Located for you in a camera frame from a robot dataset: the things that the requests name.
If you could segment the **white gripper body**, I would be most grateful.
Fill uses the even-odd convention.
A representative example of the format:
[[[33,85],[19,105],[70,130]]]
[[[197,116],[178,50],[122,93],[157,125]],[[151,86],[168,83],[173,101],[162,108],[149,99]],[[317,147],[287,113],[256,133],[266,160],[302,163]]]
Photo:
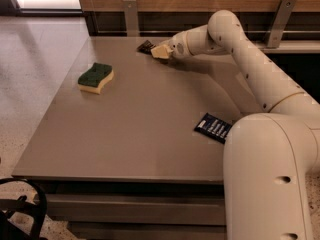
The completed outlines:
[[[172,58],[184,59],[190,56],[190,51],[187,45],[187,32],[183,31],[172,38],[163,42],[168,51],[168,54]]]

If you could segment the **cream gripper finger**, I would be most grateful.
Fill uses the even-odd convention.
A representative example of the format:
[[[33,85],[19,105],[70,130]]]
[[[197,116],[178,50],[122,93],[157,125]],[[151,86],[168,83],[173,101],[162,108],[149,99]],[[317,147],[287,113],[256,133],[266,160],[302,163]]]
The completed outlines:
[[[166,44],[151,49],[151,55],[156,59],[169,59],[173,50]]]

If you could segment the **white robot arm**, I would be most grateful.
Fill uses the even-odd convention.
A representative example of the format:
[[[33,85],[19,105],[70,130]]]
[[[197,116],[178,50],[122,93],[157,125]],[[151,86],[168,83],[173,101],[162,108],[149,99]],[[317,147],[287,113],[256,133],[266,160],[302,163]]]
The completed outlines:
[[[229,53],[262,111],[224,146],[228,240],[314,240],[306,176],[320,167],[320,104],[253,44],[236,15],[214,13],[151,50],[155,58]]]

